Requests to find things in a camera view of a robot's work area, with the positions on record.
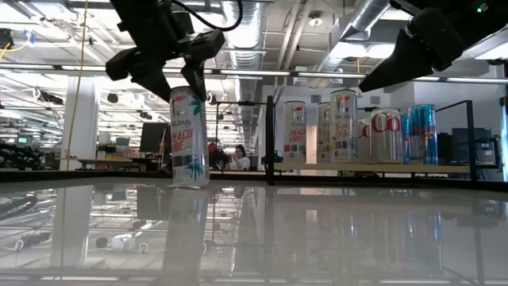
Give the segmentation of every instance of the shelf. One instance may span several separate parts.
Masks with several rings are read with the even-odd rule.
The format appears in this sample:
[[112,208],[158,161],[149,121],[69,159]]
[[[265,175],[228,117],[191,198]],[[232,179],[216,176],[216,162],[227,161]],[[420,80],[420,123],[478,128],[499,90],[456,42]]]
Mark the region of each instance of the shelf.
[[469,166],[438,166],[416,164],[302,164],[275,163],[275,170],[333,170],[352,172],[417,172],[469,173]]

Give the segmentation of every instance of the silver can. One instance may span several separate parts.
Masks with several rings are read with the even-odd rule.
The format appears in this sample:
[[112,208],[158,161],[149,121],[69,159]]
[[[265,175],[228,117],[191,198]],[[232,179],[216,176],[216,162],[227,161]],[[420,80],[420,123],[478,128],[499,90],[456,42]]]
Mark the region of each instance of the silver can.
[[372,161],[402,164],[402,120],[395,108],[374,110],[371,115]]
[[371,163],[371,118],[360,118],[356,126],[358,133],[358,163]]
[[284,163],[306,162],[306,117],[304,102],[284,104]]
[[317,162],[330,162],[330,102],[317,105]]
[[356,162],[356,92],[334,91],[330,95],[330,162]]
[[208,184],[205,103],[190,87],[171,89],[171,155],[173,184],[194,187]]

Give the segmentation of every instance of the celsius can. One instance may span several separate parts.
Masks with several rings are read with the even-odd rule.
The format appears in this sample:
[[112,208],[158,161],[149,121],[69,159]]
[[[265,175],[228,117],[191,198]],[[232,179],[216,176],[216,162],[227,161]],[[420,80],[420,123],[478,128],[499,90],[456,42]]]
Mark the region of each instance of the celsius can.
[[205,103],[190,87],[171,90],[171,155],[176,187],[204,186],[210,179]]
[[432,104],[410,107],[411,164],[437,164],[436,110]]
[[397,109],[382,108],[372,112],[371,150],[374,163],[402,163],[402,124]]
[[402,156],[404,164],[410,164],[410,117],[407,114],[401,114],[402,120]]
[[317,105],[317,162],[330,162],[330,102]]
[[330,162],[356,161],[356,92],[334,91],[330,95]]
[[360,118],[356,125],[358,134],[358,163],[371,163],[371,118]]
[[301,101],[284,104],[284,163],[306,161],[306,108]]

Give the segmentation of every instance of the person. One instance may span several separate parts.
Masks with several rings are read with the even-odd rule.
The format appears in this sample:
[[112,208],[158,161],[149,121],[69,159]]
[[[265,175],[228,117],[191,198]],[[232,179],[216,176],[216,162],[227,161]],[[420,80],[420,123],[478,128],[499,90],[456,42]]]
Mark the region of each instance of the person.
[[229,154],[229,170],[248,171],[251,167],[251,161],[247,158],[245,147],[237,145],[235,153]]

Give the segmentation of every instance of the diet coke can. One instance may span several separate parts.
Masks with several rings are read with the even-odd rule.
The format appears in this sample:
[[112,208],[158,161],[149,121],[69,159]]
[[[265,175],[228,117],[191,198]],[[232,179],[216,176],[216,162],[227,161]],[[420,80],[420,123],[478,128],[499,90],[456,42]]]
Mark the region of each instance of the diet coke can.
[[334,91],[330,95],[330,162],[356,161],[356,92]]
[[371,151],[374,163],[402,163],[402,121],[397,109],[383,108],[372,112]]
[[358,133],[358,163],[371,163],[371,118],[360,118],[356,126]]
[[330,162],[330,102],[317,105],[317,162]]
[[284,104],[284,163],[306,161],[306,108],[301,101]]

